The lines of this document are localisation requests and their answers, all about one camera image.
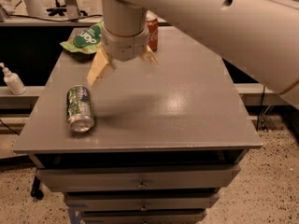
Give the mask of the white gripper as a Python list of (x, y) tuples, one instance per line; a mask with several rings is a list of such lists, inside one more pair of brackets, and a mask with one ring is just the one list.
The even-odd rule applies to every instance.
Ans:
[(112, 59), (126, 62), (136, 57), (142, 60), (160, 64), (154, 52), (148, 47), (148, 28), (145, 27), (138, 35), (113, 35), (106, 27), (102, 28), (102, 46), (96, 52), (91, 68), (87, 75), (90, 87), (94, 87), (98, 80), (107, 78), (116, 69)]

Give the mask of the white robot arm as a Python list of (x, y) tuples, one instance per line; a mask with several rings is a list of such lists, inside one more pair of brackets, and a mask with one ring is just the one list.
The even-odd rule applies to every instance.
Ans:
[(102, 0), (113, 59), (146, 47), (151, 11), (299, 108), (299, 7), (292, 0)]

